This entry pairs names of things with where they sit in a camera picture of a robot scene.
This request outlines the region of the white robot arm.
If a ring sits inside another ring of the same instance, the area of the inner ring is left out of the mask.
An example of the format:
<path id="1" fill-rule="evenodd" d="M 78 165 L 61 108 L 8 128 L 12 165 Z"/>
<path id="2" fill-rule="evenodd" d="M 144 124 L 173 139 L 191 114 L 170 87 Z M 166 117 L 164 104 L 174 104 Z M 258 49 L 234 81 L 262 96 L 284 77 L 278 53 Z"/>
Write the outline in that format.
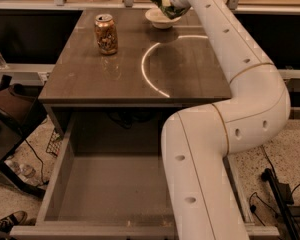
<path id="1" fill-rule="evenodd" d="M 170 0 L 193 8 L 231 90 L 165 122 L 164 170 L 179 240 L 249 240 L 223 159 L 276 136 L 290 114 L 277 68 L 223 0 Z"/>

